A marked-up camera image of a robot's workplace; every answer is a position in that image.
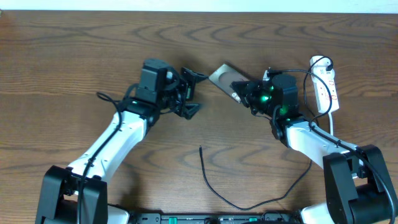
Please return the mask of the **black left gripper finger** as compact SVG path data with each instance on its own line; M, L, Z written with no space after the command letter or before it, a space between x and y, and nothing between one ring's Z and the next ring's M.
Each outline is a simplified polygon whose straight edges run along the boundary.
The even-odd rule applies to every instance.
M194 72L186 67L181 68L181 75L188 84L196 84L208 79L208 75Z
M201 104L189 103L182 108L182 117L189 120L201 109Z

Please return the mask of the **rose gold Galaxy smartphone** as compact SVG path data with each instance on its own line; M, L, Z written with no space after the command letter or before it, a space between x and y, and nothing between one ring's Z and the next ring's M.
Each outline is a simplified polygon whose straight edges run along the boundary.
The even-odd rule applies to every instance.
M224 63L217 70L215 70L210 76L209 81L217 86L220 90L230 96L237 103L241 102L238 94L231 88L232 82L246 82L249 79L242 73L239 73L233 67Z

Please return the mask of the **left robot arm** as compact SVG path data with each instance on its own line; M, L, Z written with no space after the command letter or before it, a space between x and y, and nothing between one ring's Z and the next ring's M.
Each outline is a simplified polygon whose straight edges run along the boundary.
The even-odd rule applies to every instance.
M192 103L195 85L208 76L185 67L177 72L167 62L147 59L139 83L112 103L115 114L105 131L66 168L52 166L44 175L35 218L42 223L129 223L128 210L108 203L108 184L123 160L161 115L191 119L201 108Z

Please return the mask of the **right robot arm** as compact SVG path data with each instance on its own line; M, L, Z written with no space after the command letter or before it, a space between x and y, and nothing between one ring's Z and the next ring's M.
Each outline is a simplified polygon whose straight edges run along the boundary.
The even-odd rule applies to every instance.
M377 223L397 217L397 195L380 149L358 147L320 129L299 112L294 77L235 81L235 96L253 114L270 116L273 135L324 172L326 201L300 211L304 223Z

